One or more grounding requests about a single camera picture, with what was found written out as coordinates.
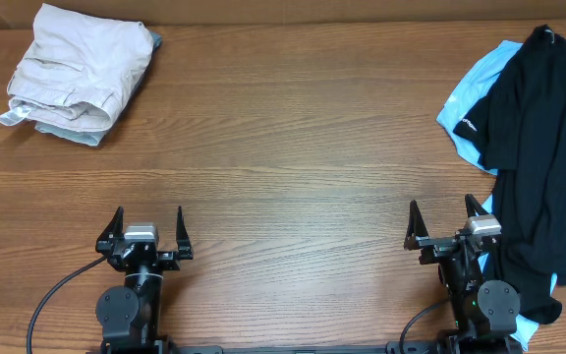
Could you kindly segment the black t-shirt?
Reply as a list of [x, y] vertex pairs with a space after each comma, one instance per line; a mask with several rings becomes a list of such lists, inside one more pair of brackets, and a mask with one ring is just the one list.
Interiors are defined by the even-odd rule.
[[566, 39], [535, 28], [454, 132], [497, 172], [495, 275], [520, 293], [523, 317], [554, 323], [550, 286], [566, 285]]

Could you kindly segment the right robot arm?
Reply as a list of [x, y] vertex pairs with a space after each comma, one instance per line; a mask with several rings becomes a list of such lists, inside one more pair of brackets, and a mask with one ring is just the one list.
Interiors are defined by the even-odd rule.
[[[419, 251], [422, 265], [437, 265], [448, 298], [415, 315], [404, 327], [398, 342], [401, 353], [520, 353], [522, 346], [511, 335], [517, 330], [520, 295], [509, 283], [486, 280], [479, 258], [500, 244], [502, 228], [471, 194], [465, 196], [467, 220], [454, 235], [429, 236], [418, 204], [410, 202], [404, 240], [408, 251]], [[430, 342], [408, 342], [411, 326], [426, 314], [449, 304], [455, 328], [442, 330]]]

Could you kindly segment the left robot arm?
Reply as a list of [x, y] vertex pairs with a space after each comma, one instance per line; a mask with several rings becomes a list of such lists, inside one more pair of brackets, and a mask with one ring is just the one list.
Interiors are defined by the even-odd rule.
[[174, 251], [159, 249], [155, 224], [124, 225], [124, 210], [118, 207], [96, 240], [95, 251], [117, 271], [124, 284], [106, 290], [96, 303], [102, 326], [102, 353], [176, 353], [178, 346], [159, 333], [163, 274], [178, 271], [180, 261], [194, 257], [193, 247], [177, 211]]

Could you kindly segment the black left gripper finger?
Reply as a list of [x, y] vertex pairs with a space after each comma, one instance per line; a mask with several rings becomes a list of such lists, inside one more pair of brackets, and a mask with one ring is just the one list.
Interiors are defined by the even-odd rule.
[[177, 212], [176, 242], [179, 253], [189, 253], [191, 251], [191, 240], [186, 229], [181, 206], [178, 207]]
[[123, 236], [123, 217], [124, 209], [118, 206], [112, 219], [97, 238], [97, 241], [108, 242], [114, 238], [121, 238]]

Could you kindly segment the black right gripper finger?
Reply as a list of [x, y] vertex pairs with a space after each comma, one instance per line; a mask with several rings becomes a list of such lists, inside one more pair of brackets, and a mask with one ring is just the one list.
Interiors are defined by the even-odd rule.
[[465, 207], [468, 217], [487, 215], [487, 211], [472, 194], [465, 196]]
[[415, 200], [410, 201], [409, 221], [406, 231], [406, 241], [417, 241], [428, 237], [428, 231], [425, 226], [421, 211]]

